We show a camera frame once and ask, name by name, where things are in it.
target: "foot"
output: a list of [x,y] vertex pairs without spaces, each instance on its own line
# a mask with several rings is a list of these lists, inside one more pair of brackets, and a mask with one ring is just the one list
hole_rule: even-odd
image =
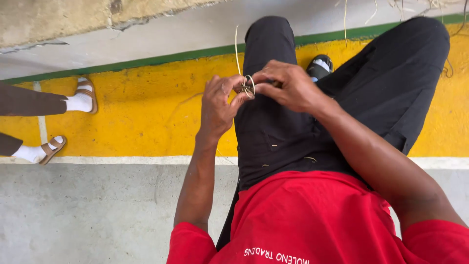
[[[87,78],[78,78],[78,83],[88,80]],[[77,90],[85,89],[93,92],[93,88],[90,85],[81,85],[76,88]],[[83,93],[77,93],[74,96],[68,97],[68,100],[64,100],[67,104],[67,111],[83,111],[90,112],[93,109],[93,99]]]
[[331,58],[327,55],[318,55],[310,62],[306,68],[306,72],[311,77],[313,82],[317,82],[321,78],[331,74],[333,64]]
[[[55,140],[60,144],[62,144],[63,142],[63,138],[61,136],[55,137]],[[55,150],[57,148],[53,146],[51,143],[48,143],[48,145],[51,148],[51,150]],[[45,158],[46,154],[44,150],[41,148],[41,146],[29,147],[29,146],[21,145],[20,148],[12,156],[25,159],[32,163],[38,163]]]

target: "pant leg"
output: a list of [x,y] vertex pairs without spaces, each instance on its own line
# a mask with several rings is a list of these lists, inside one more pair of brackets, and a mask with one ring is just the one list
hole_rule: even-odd
[[[296,64],[293,31],[283,17],[257,20],[245,42],[244,75],[254,74],[272,59]],[[295,113],[262,94],[245,102],[234,118],[241,190],[303,158],[310,151],[305,142],[314,137],[313,125],[310,115]]]
[[67,111],[67,97],[0,82],[0,116],[48,116]]
[[[422,130],[449,46],[442,23],[414,18],[374,39],[317,85],[330,91],[350,115],[408,154]],[[333,144],[320,129],[322,142]]]
[[23,144],[23,140],[0,133],[0,156],[12,156]]

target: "man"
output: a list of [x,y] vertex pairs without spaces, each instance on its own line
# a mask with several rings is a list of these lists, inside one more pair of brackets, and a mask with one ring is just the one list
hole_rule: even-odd
[[[78,78],[74,96],[41,93],[0,83],[0,116],[48,116],[66,111],[98,111],[93,83]],[[26,146],[23,140],[0,132],[0,156],[13,156],[31,163],[46,165],[67,143],[65,136],[57,136],[41,146]]]
[[[440,22],[400,24],[316,84],[296,65],[286,19],[258,20],[245,41],[244,74],[253,75],[255,99],[239,93],[227,103],[242,76],[207,82],[168,263],[469,262],[466,224],[406,157],[448,55]],[[207,233],[214,158],[232,118],[239,200],[217,251]]]

